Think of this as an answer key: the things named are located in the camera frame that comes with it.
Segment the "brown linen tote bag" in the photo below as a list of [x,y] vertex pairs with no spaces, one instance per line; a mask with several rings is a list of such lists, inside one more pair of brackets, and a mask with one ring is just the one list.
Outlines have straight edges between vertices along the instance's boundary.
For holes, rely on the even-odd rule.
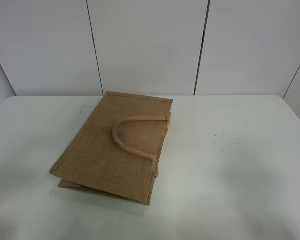
[[148,206],[173,100],[106,92],[50,169],[61,188],[112,194]]

